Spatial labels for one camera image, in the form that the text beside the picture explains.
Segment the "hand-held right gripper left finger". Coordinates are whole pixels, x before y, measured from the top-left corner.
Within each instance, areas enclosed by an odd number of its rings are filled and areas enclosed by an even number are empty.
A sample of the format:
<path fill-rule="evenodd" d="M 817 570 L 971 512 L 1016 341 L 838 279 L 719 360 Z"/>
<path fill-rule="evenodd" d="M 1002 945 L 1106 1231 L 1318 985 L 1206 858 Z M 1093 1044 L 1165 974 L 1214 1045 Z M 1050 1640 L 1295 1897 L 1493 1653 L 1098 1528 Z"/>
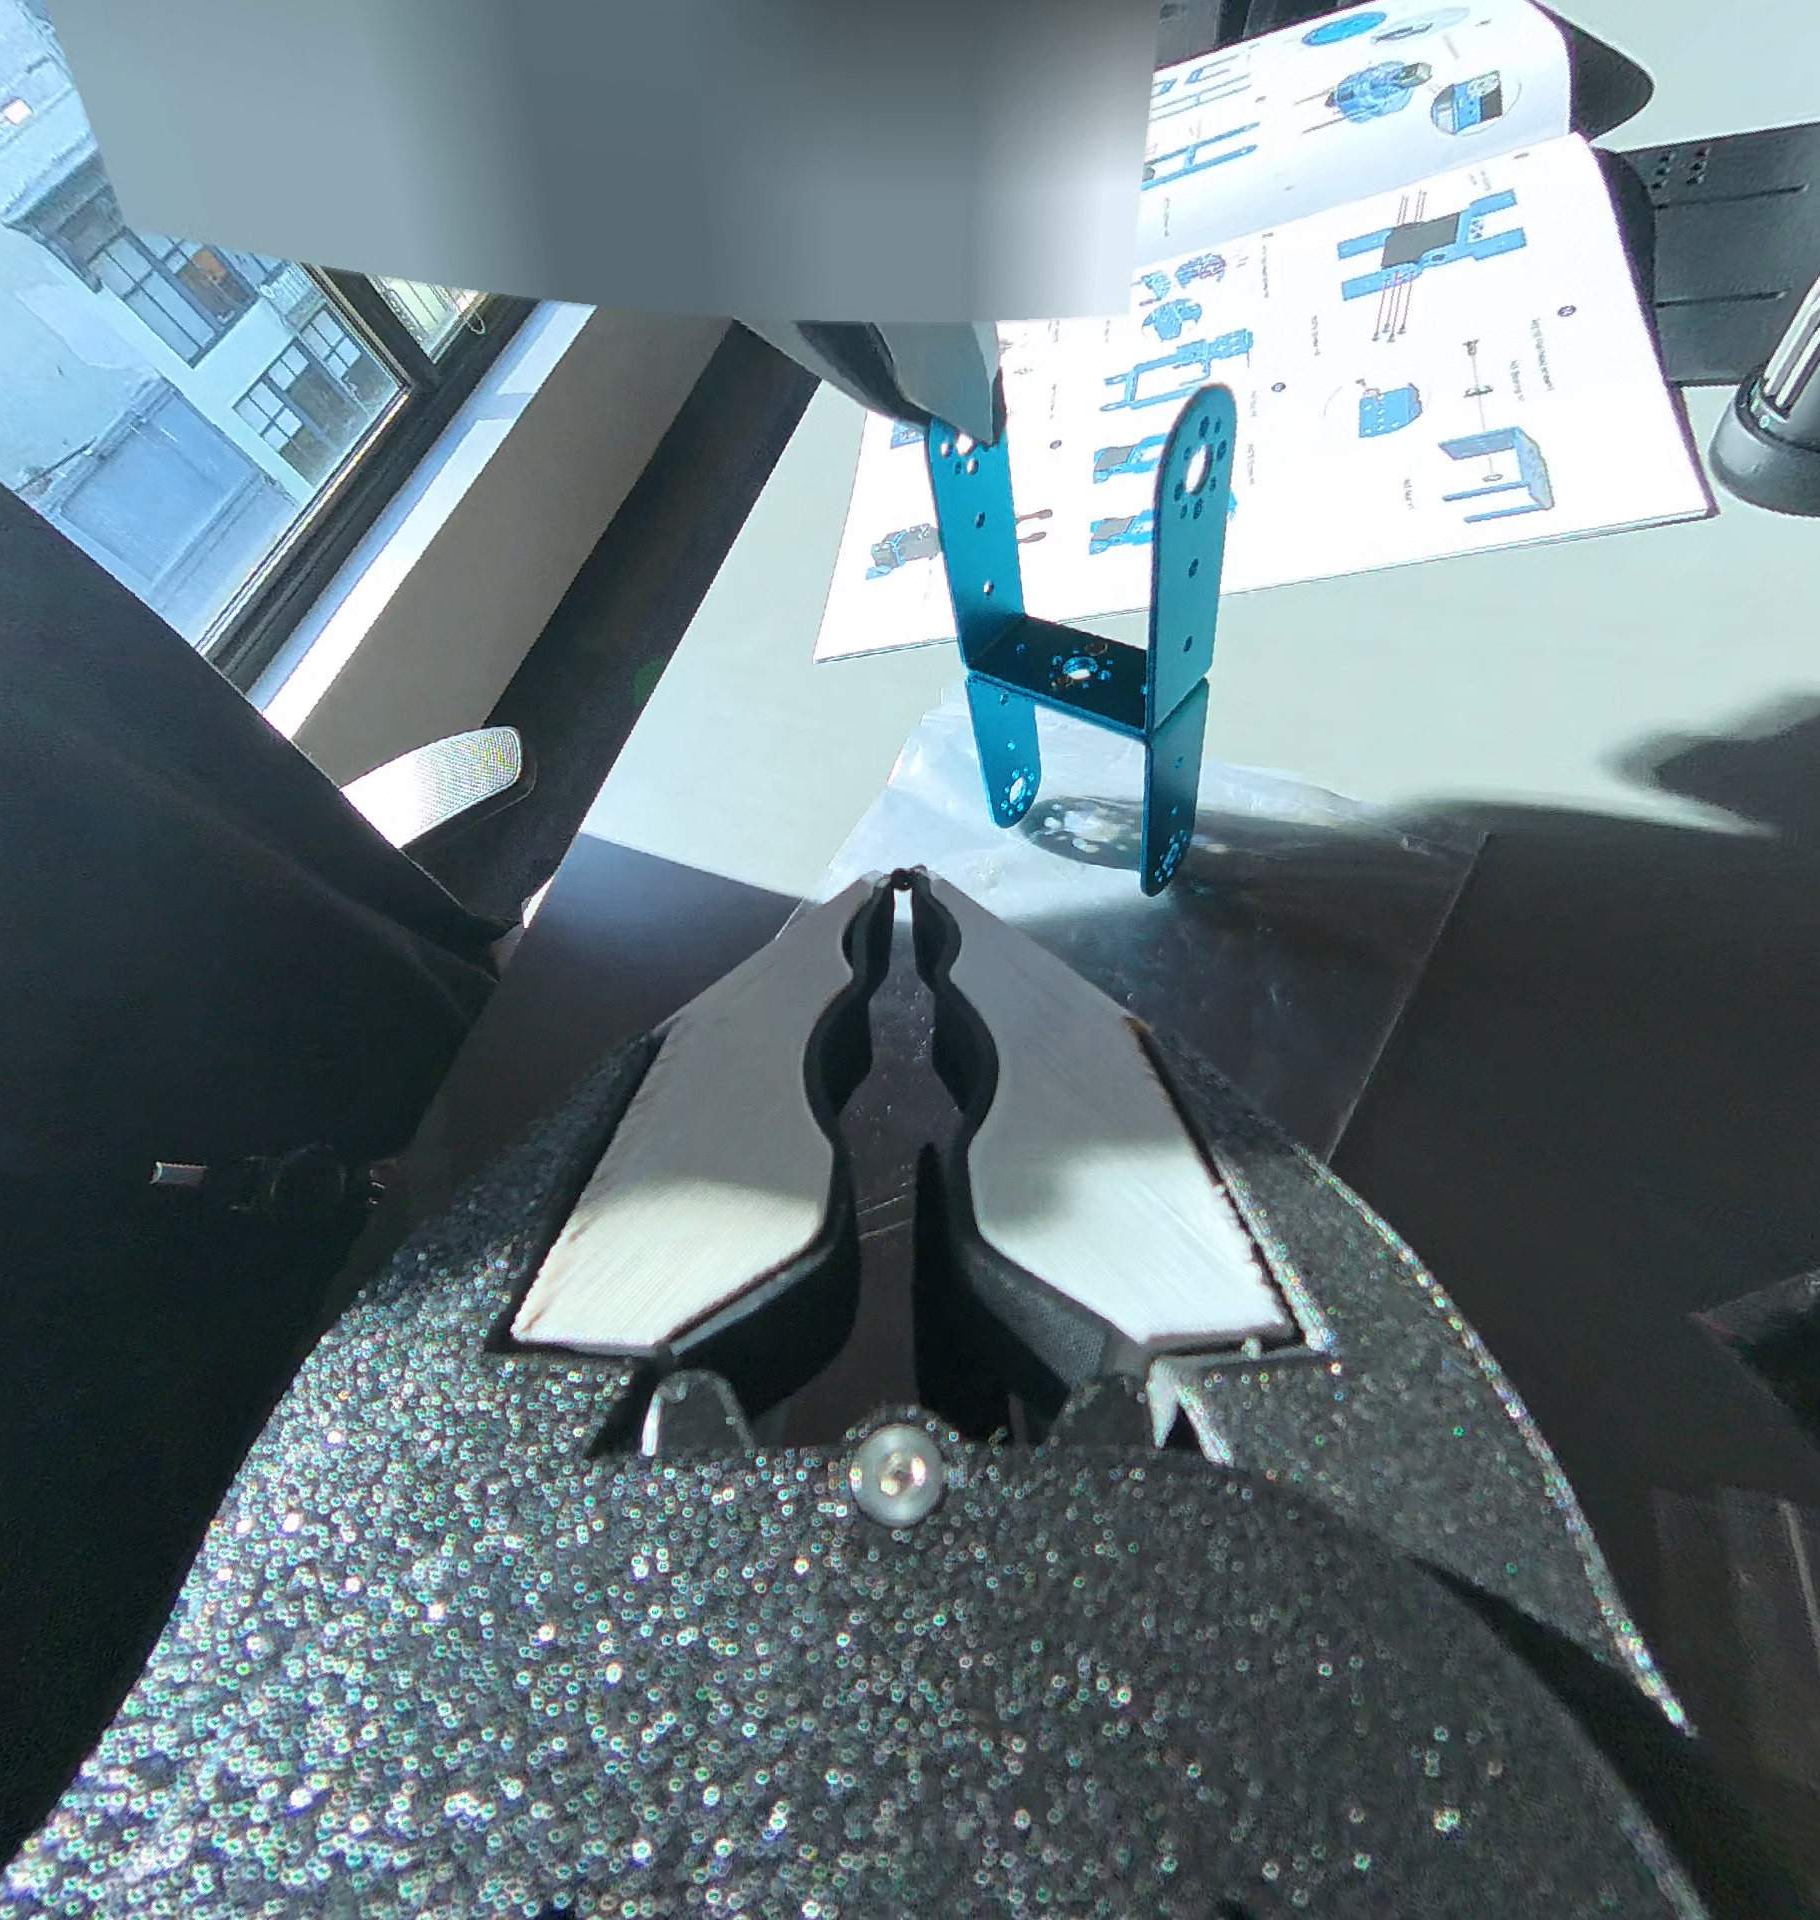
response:
<path fill-rule="evenodd" d="M 657 1038 L 511 1323 L 632 1361 L 820 1361 L 853 1316 L 841 1117 L 872 1066 L 895 889 L 805 910 Z"/>

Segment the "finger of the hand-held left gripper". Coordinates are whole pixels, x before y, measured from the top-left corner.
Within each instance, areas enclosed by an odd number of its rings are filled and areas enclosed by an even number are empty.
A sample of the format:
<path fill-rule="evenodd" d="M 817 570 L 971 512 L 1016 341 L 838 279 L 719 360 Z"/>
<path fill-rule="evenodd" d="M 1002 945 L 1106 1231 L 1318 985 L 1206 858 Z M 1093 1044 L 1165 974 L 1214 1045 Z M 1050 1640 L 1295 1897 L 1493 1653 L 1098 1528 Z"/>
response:
<path fill-rule="evenodd" d="M 1005 432 L 991 322 L 786 325 L 786 356 L 872 413 L 957 427 L 995 444 Z"/>

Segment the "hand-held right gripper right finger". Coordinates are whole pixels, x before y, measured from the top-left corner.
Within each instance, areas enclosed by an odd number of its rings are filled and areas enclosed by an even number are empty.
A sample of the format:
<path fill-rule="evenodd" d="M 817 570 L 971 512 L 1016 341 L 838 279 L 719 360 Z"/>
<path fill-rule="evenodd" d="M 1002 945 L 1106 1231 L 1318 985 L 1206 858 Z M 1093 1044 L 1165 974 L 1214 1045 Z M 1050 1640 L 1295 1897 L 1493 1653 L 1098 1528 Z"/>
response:
<path fill-rule="evenodd" d="M 1137 1019 L 936 876 L 912 876 L 957 1134 L 918 1167 L 916 1372 L 971 1436 L 1043 1433 L 1161 1359 L 1291 1347 L 1291 1311 Z"/>

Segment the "blue metal bracket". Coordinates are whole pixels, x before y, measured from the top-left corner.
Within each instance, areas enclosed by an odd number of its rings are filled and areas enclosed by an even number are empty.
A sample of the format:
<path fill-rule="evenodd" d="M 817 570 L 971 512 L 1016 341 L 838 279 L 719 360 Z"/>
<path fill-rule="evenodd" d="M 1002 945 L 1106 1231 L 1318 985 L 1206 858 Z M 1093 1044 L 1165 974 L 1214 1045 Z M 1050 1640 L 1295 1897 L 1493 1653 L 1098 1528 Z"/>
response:
<path fill-rule="evenodd" d="M 991 818 L 1012 828 L 1038 799 L 1041 708 L 1133 738 L 1145 747 L 1148 894 L 1167 887 L 1190 844 L 1233 448 L 1235 400 L 1223 385 L 1203 385 L 1178 413 L 1157 468 L 1149 641 L 1133 647 L 1026 611 L 1007 448 L 971 441 L 938 417 L 926 426 L 926 468 Z"/>

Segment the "grey desk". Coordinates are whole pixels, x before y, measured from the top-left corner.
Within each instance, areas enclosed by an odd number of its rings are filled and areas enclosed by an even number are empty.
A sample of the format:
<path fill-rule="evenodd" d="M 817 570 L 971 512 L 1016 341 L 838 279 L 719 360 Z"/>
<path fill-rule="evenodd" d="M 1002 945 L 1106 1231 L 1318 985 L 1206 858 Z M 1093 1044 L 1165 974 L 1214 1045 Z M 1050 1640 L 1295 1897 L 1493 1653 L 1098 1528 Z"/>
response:
<path fill-rule="evenodd" d="M 563 869 L 378 1213 L 376 1265 L 609 1044 L 814 889 L 951 676 L 807 663 L 860 424 L 730 331 L 500 703 Z M 1820 524 L 1713 521 L 1258 596 L 1209 751 L 1481 854 L 1335 1169 L 1511 1371 L 1729 1794 L 1820 1912 L 1820 1452 L 1702 1314 L 1820 1265 Z"/>

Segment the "large clear plastic bag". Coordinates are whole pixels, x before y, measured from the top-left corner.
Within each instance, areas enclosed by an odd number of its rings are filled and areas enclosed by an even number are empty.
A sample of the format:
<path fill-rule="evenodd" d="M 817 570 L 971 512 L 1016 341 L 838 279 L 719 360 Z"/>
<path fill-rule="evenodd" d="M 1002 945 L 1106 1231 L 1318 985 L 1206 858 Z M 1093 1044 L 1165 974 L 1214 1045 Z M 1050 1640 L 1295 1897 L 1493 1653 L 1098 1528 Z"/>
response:
<path fill-rule="evenodd" d="M 1328 1157 L 1475 869 L 1479 834 L 1424 839 L 1318 785 L 1203 761 L 1190 848 L 1148 897 L 1138 745 L 1045 713 L 1041 753 L 1038 801 L 1019 828 L 993 828 L 965 698 L 948 693 L 817 897 L 876 869 L 929 868 L 1177 1034 Z"/>

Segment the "white instruction sheet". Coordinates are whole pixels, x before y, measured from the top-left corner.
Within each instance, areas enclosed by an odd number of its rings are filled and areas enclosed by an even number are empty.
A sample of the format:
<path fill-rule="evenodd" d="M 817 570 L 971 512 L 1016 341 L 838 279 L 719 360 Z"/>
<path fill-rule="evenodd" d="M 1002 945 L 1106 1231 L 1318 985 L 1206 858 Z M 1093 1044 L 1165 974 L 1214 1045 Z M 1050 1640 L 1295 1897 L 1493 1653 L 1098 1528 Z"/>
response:
<path fill-rule="evenodd" d="M 1148 605 L 1208 384 L 1227 591 L 1710 516 L 1590 143 L 1641 89 L 1548 4 L 1351 4 L 1159 66 L 1124 313 L 1001 329 L 1029 609 Z"/>

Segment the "black flat case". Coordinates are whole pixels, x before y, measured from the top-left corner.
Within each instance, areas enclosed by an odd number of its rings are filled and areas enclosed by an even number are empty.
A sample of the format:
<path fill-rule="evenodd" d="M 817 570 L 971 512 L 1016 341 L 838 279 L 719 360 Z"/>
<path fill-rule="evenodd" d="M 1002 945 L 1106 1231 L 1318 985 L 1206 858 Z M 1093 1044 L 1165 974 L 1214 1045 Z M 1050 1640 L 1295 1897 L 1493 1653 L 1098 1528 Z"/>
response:
<path fill-rule="evenodd" d="M 1759 371 L 1820 269 L 1820 124 L 1595 159 L 1668 381 Z"/>

